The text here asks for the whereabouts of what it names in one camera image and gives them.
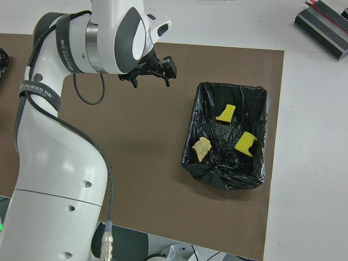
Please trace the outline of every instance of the yellow object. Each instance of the yellow object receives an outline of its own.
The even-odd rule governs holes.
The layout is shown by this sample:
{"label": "yellow object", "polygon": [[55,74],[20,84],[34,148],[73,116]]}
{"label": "yellow object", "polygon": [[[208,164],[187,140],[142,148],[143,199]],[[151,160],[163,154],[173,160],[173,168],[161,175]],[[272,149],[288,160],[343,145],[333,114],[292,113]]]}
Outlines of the yellow object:
{"label": "yellow object", "polygon": [[227,104],[226,109],[221,113],[220,116],[216,117],[216,119],[219,121],[231,122],[234,110],[235,110],[234,105]]}
{"label": "yellow object", "polygon": [[249,148],[252,146],[254,141],[257,141],[257,138],[254,135],[249,132],[244,132],[234,148],[253,158],[254,156],[249,152]]}
{"label": "yellow object", "polygon": [[197,154],[198,162],[201,163],[203,158],[208,154],[212,148],[210,141],[205,137],[200,137],[200,140],[197,141],[192,147]]}

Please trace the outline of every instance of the brown mat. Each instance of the brown mat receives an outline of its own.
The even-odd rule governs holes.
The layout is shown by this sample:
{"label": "brown mat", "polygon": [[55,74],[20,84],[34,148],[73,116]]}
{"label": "brown mat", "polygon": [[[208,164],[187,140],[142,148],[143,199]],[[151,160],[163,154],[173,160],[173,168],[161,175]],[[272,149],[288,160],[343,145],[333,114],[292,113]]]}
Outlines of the brown mat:
{"label": "brown mat", "polygon": [[[18,174],[13,125],[18,87],[30,56],[30,35],[0,34],[10,66],[0,84],[0,195],[11,196]],[[178,78],[167,88],[156,77],[139,78],[138,89],[106,75],[107,95],[84,104],[67,77],[60,117],[91,136],[110,160],[117,225],[244,257],[263,259],[274,156],[282,51],[160,43]],[[262,86],[271,96],[265,184],[254,190],[220,191],[195,181],[180,166],[195,92],[200,82]],[[98,75],[79,75],[90,100],[101,93]],[[105,197],[101,219],[107,216]]]}

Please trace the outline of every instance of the red cable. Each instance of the red cable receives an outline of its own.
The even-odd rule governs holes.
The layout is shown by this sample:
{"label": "red cable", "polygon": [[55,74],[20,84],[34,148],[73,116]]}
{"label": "red cable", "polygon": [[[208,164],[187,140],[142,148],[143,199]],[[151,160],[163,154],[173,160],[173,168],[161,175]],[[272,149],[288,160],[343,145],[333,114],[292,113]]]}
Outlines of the red cable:
{"label": "red cable", "polygon": [[346,34],[348,34],[348,30],[346,30],[344,27],[340,26],[338,23],[336,23],[334,20],[332,20],[330,17],[328,17],[325,13],[323,13],[318,7],[316,7],[314,4],[305,2],[306,5],[308,5],[309,7],[313,7],[314,10],[316,10],[317,12],[321,13],[322,15],[324,15],[330,22],[332,22],[333,24],[335,24],[336,26],[338,26],[339,28],[341,28]]}

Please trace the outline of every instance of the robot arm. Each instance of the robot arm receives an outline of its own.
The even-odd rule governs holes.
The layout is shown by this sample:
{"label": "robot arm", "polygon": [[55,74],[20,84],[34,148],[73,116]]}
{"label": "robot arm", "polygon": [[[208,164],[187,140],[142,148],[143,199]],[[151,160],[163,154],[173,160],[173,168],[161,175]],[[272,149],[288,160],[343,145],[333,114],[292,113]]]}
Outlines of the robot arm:
{"label": "robot arm", "polygon": [[[50,13],[35,28],[15,127],[20,173],[1,232],[1,260],[90,260],[94,227],[112,176],[96,144],[63,127],[77,132],[58,118],[64,78],[72,73],[128,74],[123,79],[136,85],[141,74],[166,81],[176,77],[171,58],[159,61],[153,50],[170,21],[145,14],[142,0],[91,2],[91,14]],[[106,233],[103,261],[111,260],[110,241]]]}

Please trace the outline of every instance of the white table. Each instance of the white table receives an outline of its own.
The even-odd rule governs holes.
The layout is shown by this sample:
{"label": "white table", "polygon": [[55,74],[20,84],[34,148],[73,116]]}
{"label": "white table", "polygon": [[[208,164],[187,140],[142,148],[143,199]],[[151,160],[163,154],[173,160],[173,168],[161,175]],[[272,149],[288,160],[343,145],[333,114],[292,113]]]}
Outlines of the white table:
{"label": "white table", "polygon": [[[344,0],[325,0],[337,12]],[[285,50],[265,261],[348,256],[348,58],[337,62],[293,25],[304,0],[145,0],[172,19],[162,41]],[[31,34],[49,11],[88,0],[0,1],[0,33]]]}

